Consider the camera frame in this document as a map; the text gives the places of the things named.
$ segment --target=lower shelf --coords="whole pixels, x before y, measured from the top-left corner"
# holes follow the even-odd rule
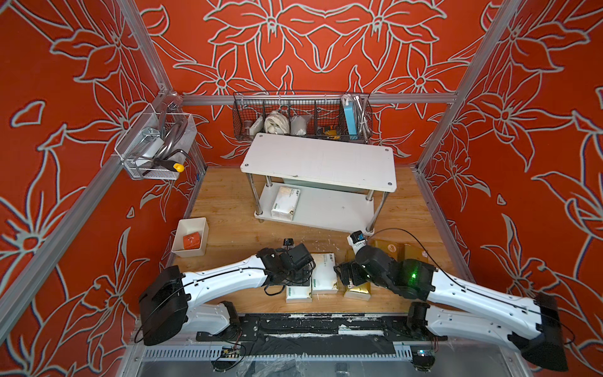
[[[281,186],[301,190],[293,221],[273,218],[270,214]],[[364,194],[273,183],[271,187],[264,186],[260,197],[263,212],[261,215],[256,214],[256,218],[347,233],[357,230],[365,232],[373,218],[373,203],[374,200],[367,201]]]

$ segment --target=wooden floor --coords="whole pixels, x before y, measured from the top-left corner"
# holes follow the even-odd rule
[[[392,193],[377,219],[375,230],[401,227],[413,233],[427,248],[431,256],[446,271],[455,274],[448,252],[419,192],[409,168],[397,168],[397,191]],[[254,176],[258,194],[265,184],[263,176]],[[375,207],[381,194],[375,193]],[[347,233],[334,232],[275,221],[258,222],[253,216],[254,201],[247,177],[238,168],[209,168],[191,217],[206,217],[209,238],[206,254],[199,257],[179,258],[174,263],[180,271],[200,271],[238,262],[254,255],[264,247],[277,248],[284,238],[302,242],[311,253],[335,253],[336,262],[344,262]],[[388,230],[381,239],[418,246],[408,235]],[[247,289],[220,297],[210,303],[231,301],[239,313],[261,312],[407,312],[411,301],[392,292],[372,288],[367,302],[343,298],[340,285],[338,294],[314,296],[311,303],[286,303],[285,293],[266,296],[262,288]],[[269,292],[280,287],[271,287]]]

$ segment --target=orange block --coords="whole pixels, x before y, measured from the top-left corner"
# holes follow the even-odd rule
[[[185,250],[199,249],[201,247],[201,236],[199,232],[187,234],[182,238]]]

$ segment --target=gold package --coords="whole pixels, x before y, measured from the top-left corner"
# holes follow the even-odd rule
[[[404,257],[406,259],[416,259],[421,262],[428,262],[428,256],[425,250],[409,244],[404,244]]]
[[[346,262],[354,260],[354,251],[348,250],[346,253]],[[343,297],[346,299],[368,301],[371,298],[371,283],[357,285],[355,287],[345,287]]]
[[[372,239],[371,244],[377,249],[385,251],[387,255],[394,258],[398,262],[402,262],[405,258],[404,245],[398,242],[385,241],[383,239]]]

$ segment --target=metal table leg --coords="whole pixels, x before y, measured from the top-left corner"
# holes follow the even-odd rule
[[[253,191],[253,198],[256,200],[256,215],[262,215],[262,207],[260,206],[260,199],[257,197],[256,187],[253,185],[253,175],[251,173],[247,173],[247,179],[249,180],[249,185],[251,186],[251,190]]]
[[[367,233],[373,233],[373,231],[375,229],[375,221],[377,221],[377,216],[379,216],[379,213],[381,212],[381,209],[383,208],[383,205],[385,204],[385,199],[387,199],[389,194],[390,194],[389,192],[384,191],[383,198],[381,199],[381,204],[379,204],[379,207],[375,211],[373,218],[371,219],[370,223],[367,225],[367,228],[366,228]]]

